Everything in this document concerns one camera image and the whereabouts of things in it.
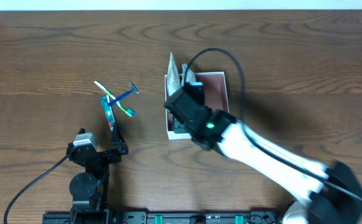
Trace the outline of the white cardboard box pink inside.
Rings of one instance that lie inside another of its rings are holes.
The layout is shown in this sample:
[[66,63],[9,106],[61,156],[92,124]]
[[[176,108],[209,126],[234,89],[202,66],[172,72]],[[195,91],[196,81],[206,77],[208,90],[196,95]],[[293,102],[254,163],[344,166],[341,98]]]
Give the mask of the white cardboard box pink inside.
[[[200,90],[203,93],[198,93],[195,97],[200,105],[207,106],[213,111],[230,112],[224,72],[195,73],[195,78],[197,82],[203,83],[203,90]],[[191,139],[191,135],[168,109],[166,109],[166,131],[169,140]]]

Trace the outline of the white Pantene tube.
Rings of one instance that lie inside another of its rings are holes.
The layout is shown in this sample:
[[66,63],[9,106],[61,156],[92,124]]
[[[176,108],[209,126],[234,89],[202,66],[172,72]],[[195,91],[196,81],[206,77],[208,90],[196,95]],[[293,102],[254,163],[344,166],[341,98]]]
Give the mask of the white Pantene tube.
[[179,71],[172,52],[169,58],[166,85],[168,96],[172,96],[181,86]]

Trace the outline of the clear foam pump bottle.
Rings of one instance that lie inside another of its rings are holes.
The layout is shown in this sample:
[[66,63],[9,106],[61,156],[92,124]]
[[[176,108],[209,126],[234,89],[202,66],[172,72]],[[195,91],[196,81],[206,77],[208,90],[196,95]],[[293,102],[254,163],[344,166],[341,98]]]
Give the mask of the clear foam pump bottle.
[[188,68],[187,64],[182,64],[182,80],[181,80],[181,86],[184,86],[185,83],[194,83],[196,82],[195,74],[191,71],[191,69]]

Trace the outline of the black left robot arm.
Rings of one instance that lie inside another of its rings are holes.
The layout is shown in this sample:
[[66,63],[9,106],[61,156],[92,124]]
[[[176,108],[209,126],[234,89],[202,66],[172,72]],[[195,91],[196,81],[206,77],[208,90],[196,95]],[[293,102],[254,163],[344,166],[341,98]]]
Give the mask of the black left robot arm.
[[98,152],[98,141],[92,133],[81,128],[66,155],[70,161],[85,168],[74,176],[69,185],[73,197],[69,223],[121,223],[121,214],[108,203],[109,165],[121,162],[128,146],[115,123],[111,133],[112,150]]

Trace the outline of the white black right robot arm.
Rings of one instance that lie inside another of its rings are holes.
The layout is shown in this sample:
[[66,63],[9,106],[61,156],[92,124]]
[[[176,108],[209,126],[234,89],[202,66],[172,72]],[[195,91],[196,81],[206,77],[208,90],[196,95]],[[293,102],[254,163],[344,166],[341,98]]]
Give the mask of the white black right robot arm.
[[195,144],[242,162],[286,189],[296,201],[282,217],[283,223],[359,222],[362,187],[344,163],[328,167],[291,153],[228,112],[199,104],[183,89],[164,106],[184,124]]

